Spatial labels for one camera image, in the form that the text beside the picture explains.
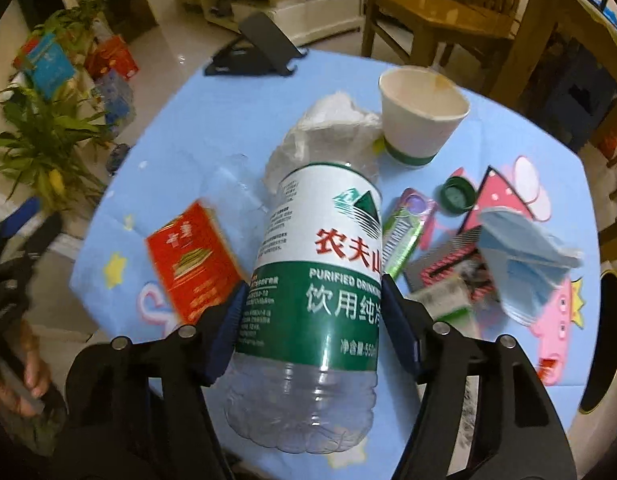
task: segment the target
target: human hand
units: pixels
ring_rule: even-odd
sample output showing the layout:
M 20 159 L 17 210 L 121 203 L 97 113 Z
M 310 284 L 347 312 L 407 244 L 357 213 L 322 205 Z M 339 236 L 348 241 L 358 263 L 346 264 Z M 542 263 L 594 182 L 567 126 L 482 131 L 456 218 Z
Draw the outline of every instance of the human hand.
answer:
M 31 326 L 21 320 L 17 333 L 17 341 L 24 357 L 24 386 L 36 399 L 43 396 L 50 387 L 50 368 L 40 356 L 38 337 L 32 332 Z M 0 375 L 0 401 L 12 412 L 21 416 L 37 415 L 29 402 L 16 394 L 7 386 Z

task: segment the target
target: blue tablecloth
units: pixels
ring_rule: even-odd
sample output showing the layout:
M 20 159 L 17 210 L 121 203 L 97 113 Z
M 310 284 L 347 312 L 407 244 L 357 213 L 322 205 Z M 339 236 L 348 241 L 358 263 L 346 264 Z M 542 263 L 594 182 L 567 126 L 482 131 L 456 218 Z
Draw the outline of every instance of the blue tablecloth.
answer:
M 95 214 L 71 280 L 73 290 L 109 335 L 124 334 L 141 342 L 161 338 L 175 326 L 144 238 L 201 194 L 208 194 L 211 201 L 226 199 L 218 196 L 221 189 L 205 187 L 210 168 L 216 170 L 218 161 L 246 155 L 247 169 L 262 176 L 269 155 L 288 129 L 317 99 L 338 90 L 351 95 L 360 107 L 380 111 L 378 78 L 389 68 L 386 63 L 312 51 L 297 66 L 296 74 L 288 78 L 206 77 L 196 72 L 132 149 Z M 380 155 L 383 214 L 406 187 L 434 196 L 435 188 L 459 168 L 478 185 L 491 166 L 515 185 L 548 231 L 584 252 L 584 266 L 570 277 L 573 288 L 568 284 L 577 307 L 574 312 L 580 314 L 572 319 L 578 326 L 569 323 L 568 359 L 565 353 L 559 381 L 548 387 L 568 428 L 588 378 L 599 316 L 599 249 L 585 173 L 573 153 L 523 117 L 463 92 L 471 102 L 471 113 L 430 164 L 411 170 Z M 246 239 L 243 228 L 231 229 L 231 222 L 244 224 L 243 219 L 225 214 L 220 221 L 249 272 L 253 245 L 259 240 Z M 446 239 L 461 221 L 438 213 L 432 246 Z M 403 280 L 398 285 L 407 290 Z M 551 331 L 560 330 L 551 320 L 544 324 L 543 335 L 538 335 L 538 330 L 533 333 L 506 317 L 486 319 L 481 327 L 485 338 L 500 332 L 514 335 L 534 364 L 550 349 L 549 343 L 541 349 L 543 341 L 550 342 Z M 344 462 L 349 465 L 333 457 L 263 449 L 237 436 L 223 415 L 226 384 L 222 379 L 205 390 L 205 397 L 223 446 L 274 478 L 387 478 L 407 442 L 419 403 L 383 327 L 378 375 L 373 428 L 361 446 L 347 452 Z

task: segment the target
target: bottle cap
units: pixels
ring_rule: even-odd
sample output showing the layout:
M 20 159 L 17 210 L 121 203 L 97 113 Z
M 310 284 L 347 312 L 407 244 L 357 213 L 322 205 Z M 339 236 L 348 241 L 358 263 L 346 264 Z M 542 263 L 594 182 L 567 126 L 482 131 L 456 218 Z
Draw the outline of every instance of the bottle cap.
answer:
M 473 209 L 477 200 L 477 192 L 463 176 L 452 176 L 442 184 L 439 193 L 439 203 L 450 214 L 461 215 Z

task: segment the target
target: bottle label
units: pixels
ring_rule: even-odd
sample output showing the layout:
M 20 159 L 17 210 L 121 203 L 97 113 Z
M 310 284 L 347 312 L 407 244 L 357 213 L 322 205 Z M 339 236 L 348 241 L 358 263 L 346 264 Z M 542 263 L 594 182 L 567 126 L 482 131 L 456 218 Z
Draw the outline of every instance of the bottle label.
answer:
M 376 370 L 381 197 L 362 175 L 311 164 L 281 183 L 237 352 L 322 370 Z

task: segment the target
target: green stripe on cup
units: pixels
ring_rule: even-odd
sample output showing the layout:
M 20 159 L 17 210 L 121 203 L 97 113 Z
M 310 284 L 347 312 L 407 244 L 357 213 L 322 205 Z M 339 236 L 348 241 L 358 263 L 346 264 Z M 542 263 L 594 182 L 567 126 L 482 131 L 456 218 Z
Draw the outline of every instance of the green stripe on cup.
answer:
M 404 152 L 400 152 L 397 148 L 391 145 L 391 143 L 384 137 L 384 147 L 387 149 L 387 152 L 394 159 L 400 161 L 402 164 L 406 164 L 407 166 L 423 166 L 428 164 L 433 160 L 435 155 L 425 156 L 424 158 L 418 158 L 416 156 L 407 155 Z

